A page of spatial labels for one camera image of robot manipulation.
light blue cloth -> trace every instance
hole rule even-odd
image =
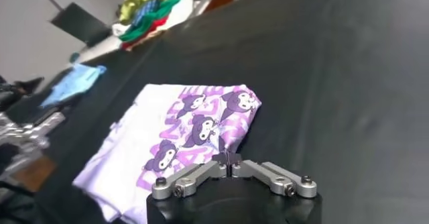
[[[90,67],[75,64],[73,70],[52,88],[51,95],[40,106],[45,107],[89,90],[96,79],[105,71],[104,66]]]

screw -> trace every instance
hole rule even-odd
[[[225,164],[219,164],[219,169],[220,170],[224,170],[226,168],[227,168],[227,165],[225,165]]]
[[[181,186],[176,186],[174,188],[173,194],[175,197],[183,197],[183,188]]]
[[[49,142],[45,137],[31,137],[31,139],[37,144],[37,146],[42,149],[46,149],[49,147]]]
[[[313,183],[313,180],[311,180],[311,177],[309,177],[309,176],[303,176],[303,177],[301,177],[301,183],[302,184],[311,184],[311,183]]]
[[[167,184],[167,179],[164,177],[159,177],[155,181],[156,186],[165,186]]]
[[[191,183],[191,179],[189,179],[189,178],[181,178],[180,182],[182,184],[189,184],[189,183]]]
[[[293,197],[295,195],[295,188],[292,185],[287,185],[286,189],[284,190],[284,193],[288,197]]]
[[[25,124],[25,125],[23,126],[23,128],[24,128],[25,130],[33,129],[33,124]]]

blue cloth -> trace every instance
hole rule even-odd
[[[158,10],[159,6],[160,6],[160,0],[146,1],[144,6],[135,15],[133,23],[131,24],[131,28],[137,27],[145,14]]]
[[[90,67],[83,64],[75,64],[57,85],[52,87],[50,96],[40,105],[45,107],[60,102],[67,97],[89,90],[96,79],[106,71],[104,66]]]

clothing pile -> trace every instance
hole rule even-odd
[[[122,48],[132,49],[158,34],[157,28],[167,22],[168,15],[180,0],[124,0],[119,23],[113,34],[121,39]]]

black cloth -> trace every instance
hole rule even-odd
[[[5,143],[0,145],[0,174],[4,173],[6,168],[12,162],[14,156],[19,154],[19,147],[13,144]]]
[[[0,84],[0,112],[8,110],[23,97],[22,93],[13,85]]]
[[[172,28],[95,117],[76,114],[84,131],[56,138],[77,145],[36,197],[46,223],[103,223],[71,182],[149,82],[255,91],[239,151],[311,175],[323,223],[427,223],[426,1],[240,0]]]

